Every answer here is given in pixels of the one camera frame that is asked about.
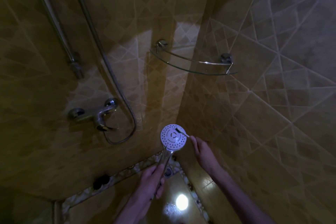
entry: decorative tile border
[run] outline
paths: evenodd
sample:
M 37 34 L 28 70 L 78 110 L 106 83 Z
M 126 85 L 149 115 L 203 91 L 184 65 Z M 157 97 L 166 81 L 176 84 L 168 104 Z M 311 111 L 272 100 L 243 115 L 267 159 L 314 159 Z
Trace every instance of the decorative tile border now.
M 94 195 L 97 195 L 99 193 L 101 193 L 102 191 L 106 190 L 107 188 L 110 188 L 111 186 L 115 185 L 116 183 L 132 176 L 135 175 L 136 173 L 144 170 L 147 167 L 152 166 L 155 163 L 158 163 L 161 157 L 162 151 L 160 151 L 157 154 L 154 154 L 153 156 L 140 161 L 139 163 L 128 167 L 118 173 L 116 173 L 115 175 L 112 175 L 110 177 L 110 181 L 108 184 L 103 185 L 99 190 L 94 190 L 93 187 L 89 187 L 81 192 L 78 192 L 77 194 L 68 197 L 62 204 L 62 217 L 63 217 L 63 223 L 64 224 L 71 224 L 70 223 L 70 216 L 69 216 L 69 209 L 71 207 L 74 207 L 75 205 L 80 204 L 81 202 L 85 201 L 86 199 L 93 197 Z M 209 216 L 207 214 L 207 212 L 205 211 L 203 205 L 201 204 L 200 199 L 198 198 L 195 190 L 193 189 L 193 186 L 191 185 L 191 183 L 189 182 L 186 174 L 184 173 L 182 167 L 180 166 L 180 163 L 176 160 L 176 158 L 174 156 L 172 156 L 169 159 L 168 162 L 168 167 L 170 167 L 173 171 L 173 175 L 180 173 L 182 175 L 183 181 L 185 182 L 185 184 L 187 185 L 190 194 L 192 196 L 192 198 L 194 199 L 198 209 L 200 210 L 202 216 L 204 217 L 205 221 L 207 223 L 212 223 L 209 219 Z

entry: shower hose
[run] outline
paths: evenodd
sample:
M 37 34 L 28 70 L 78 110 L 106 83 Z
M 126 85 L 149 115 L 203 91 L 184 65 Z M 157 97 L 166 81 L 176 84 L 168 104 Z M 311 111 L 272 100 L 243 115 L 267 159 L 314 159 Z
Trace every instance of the shower hose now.
M 108 138 L 108 136 L 107 136 L 107 134 L 106 134 L 106 131 L 103 131 L 103 133 L 104 133 L 104 137 L 105 137 L 106 141 L 107 141 L 109 144 L 112 144 L 112 145 L 121 144 L 121 143 L 127 141 L 129 138 L 131 138 L 131 137 L 133 136 L 133 134 L 135 133 L 135 131 L 136 131 L 136 129 L 137 129 L 137 119 L 136 119 L 136 117 L 135 117 L 135 115 L 134 115 L 134 112 L 133 112 L 133 110 L 132 110 L 132 107 L 131 107 L 130 104 L 128 103 L 128 101 L 127 101 L 127 99 L 126 99 L 126 97 L 125 97 L 125 95 L 124 95 L 124 93 L 123 93 L 123 91 L 122 91 L 122 89 L 121 89 L 121 87 L 120 87 L 120 84 L 119 84 L 119 82 L 118 82 L 118 80 L 117 80 L 115 74 L 113 73 L 111 64 L 110 64 L 109 60 L 107 59 L 105 50 L 104 50 L 104 48 L 103 48 L 103 46 L 102 46 L 102 43 L 101 43 L 101 41 L 100 41 L 100 39 L 99 39 L 99 36 L 98 36 L 98 34 L 97 34 L 96 28 L 95 28 L 95 26 L 94 26 L 94 24 L 93 24 L 93 21 L 92 21 L 92 19 L 91 19 L 89 10 L 87 9 L 87 6 L 86 6 L 86 4 L 85 4 L 85 1 L 84 1 L 84 0 L 78 0 L 78 2 L 79 2 L 80 6 L 81 6 L 81 8 L 82 8 L 82 11 L 83 11 L 83 14 L 84 14 L 84 16 L 85 16 L 86 22 L 87 22 L 87 24 L 89 25 L 91 34 L 92 34 L 93 39 L 94 39 L 94 41 L 95 41 L 95 43 L 96 43 L 96 45 L 97 45 L 97 47 L 98 47 L 98 50 L 99 50 L 100 55 L 101 55 L 101 57 L 103 58 L 103 61 L 104 61 L 104 64 L 105 64 L 105 66 L 106 66 L 106 68 L 107 68 L 107 70 L 108 70 L 108 73 L 110 74 L 110 76 L 111 76 L 111 78 L 112 78 L 112 81 L 113 81 L 115 87 L 117 88 L 117 90 L 118 90 L 118 92 L 119 92 L 119 94 L 120 94 L 122 100 L 124 101 L 125 105 L 127 106 L 129 112 L 130 112 L 131 115 L 132 115 L 132 119 L 133 119 L 133 122 L 134 122 L 134 128 L 133 128 L 132 132 L 131 132 L 125 139 L 123 139 L 123 140 L 121 140 L 121 141 L 118 141 L 118 142 L 112 142 L 112 141 Z

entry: metal pipe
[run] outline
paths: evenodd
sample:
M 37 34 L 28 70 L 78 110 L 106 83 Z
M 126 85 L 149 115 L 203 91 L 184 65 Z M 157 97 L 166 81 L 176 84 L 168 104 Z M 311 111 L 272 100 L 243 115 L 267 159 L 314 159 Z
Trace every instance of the metal pipe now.
M 103 46 L 102 46 L 102 43 L 101 43 L 101 41 L 100 41 L 100 39 L 99 39 L 98 33 L 97 33 L 97 31 L 96 31 L 96 28 L 95 28 L 95 26 L 94 26 L 94 24 L 93 24 L 93 21 L 92 21 L 92 19 L 91 19 L 91 15 L 90 15 L 89 10 L 87 9 L 85 0 L 78 0 L 78 2 L 79 2 L 80 6 L 81 6 L 81 8 L 82 8 L 82 11 L 83 11 L 83 14 L 84 14 L 84 16 L 85 16 L 86 22 L 87 22 L 87 24 L 89 25 L 89 28 L 90 28 L 92 37 L 93 37 L 93 39 L 94 39 L 94 41 L 95 41 L 95 43 L 96 43 L 96 45 L 97 45 L 97 47 L 98 47 L 99 53 L 100 53 L 100 55 L 101 55 L 101 57 L 102 57 L 102 59 L 103 59 L 103 61 L 104 61 L 104 63 L 105 63 L 105 66 L 106 66 L 106 68 L 107 68 L 107 70 L 108 70 L 108 72 L 109 72 L 111 78 L 112 78 L 112 81 L 114 82 L 115 87 L 117 88 L 117 90 L 118 90 L 118 92 L 119 92 L 121 98 L 123 99 L 125 105 L 127 106 L 128 110 L 129 110 L 129 112 L 131 113 L 132 118 L 133 118 L 134 128 L 133 128 L 132 132 L 131 132 L 125 139 L 123 139 L 123 140 L 121 140 L 121 141 L 118 141 L 118 142 L 112 142 L 112 141 L 108 138 L 106 132 L 105 132 L 105 131 L 103 132 L 103 133 L 104 133 L 104 137 L 106 138 L 106 141 L 107 141 L 108 143 L 113 144 L 113 145 L 120 144 L 120 143 L 123 143 L 123 142 L 127 141 L 130 137 L 133 136 L 133 134 L 135 133 L 135 131 L 136 131 L 136 129 L 137 129 L 137 119 L 136 119 L 136 117 L 135 117 L 135 115 L 134 115 L 134 112 L 133 112 L 133 110 L 132 110 L 132 107 L 131 107 L 130 104 L 128 103 L 128 101 L 127 101 L 127 99 L 126 99 L 126 97 L 125 97 L 125 95 L 124 95 L 124 93 L 123 93 L 123 91 L 122 91 L 122 89 L 121 89 L 121 86 L 120 86 L 120 84 L 119 84 L 119 82 L 118 82 L 118 80 L 117 80 L 115 74 L 113 73 L 111 64 L 110 64 L 109 60 L 107 59 L 105 50 L 104 50 L 104 48 L 103 48 Z
M 82 72 L 82 68 L 79 65 L 78 61 L 75 58 L 75 53 L 73 52 L 73 49 L 69 43 L 69 40 L 64 32 L 64 29 L 60 23 L 60 20 L 57 17 L 57 13 L 51 3 L 50 0 L 41 0 L 43 3 L 43 6 L 48 14 L 48 17 L 51 21 L 51 24 L 53 26 L 53 28 L 56 31 L 56 34 L 69 58 L 69 65 L 71 70 L 74 72 L 75 76 L 77 77 L 77 79 L 81 79 L 84 78 L 83 72 Z

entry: shower floor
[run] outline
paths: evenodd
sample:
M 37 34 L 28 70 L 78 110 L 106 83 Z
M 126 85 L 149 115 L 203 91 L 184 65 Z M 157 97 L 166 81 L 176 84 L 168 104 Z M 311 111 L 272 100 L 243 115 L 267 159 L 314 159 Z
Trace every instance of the shower floor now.
M 125 180 L 107 188 L 78 205 L 69 209 L 71 224 L 101 224 L 112 223 L 120 209 L 125 205 L 132 191 L 137 185 L 141 172 L 128 177 Z M 150 209 L 139 224 L 176 223 L 176 224 L 205 224 L 188 186 L 180 173 L 166 179 L 164 193 L 160 199 L 152 202 Z M 184 195 L 184 203 L 177 204 L 178 196 Z

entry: glass shelf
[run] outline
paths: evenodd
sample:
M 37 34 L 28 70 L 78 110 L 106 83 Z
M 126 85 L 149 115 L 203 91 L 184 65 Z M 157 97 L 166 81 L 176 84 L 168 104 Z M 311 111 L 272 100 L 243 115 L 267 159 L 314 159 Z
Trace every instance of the glass shelf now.
M 161 61 L 175 68 L 197 74 L 205 75 L 229 75 L 237 73 L 231 56 L 211 57 L 204 52 L 194 52 L 194 47 L 174 48 L 174 52 L 168 50 L 165 40 L 157 41 L 156 47 L 150 52 Z

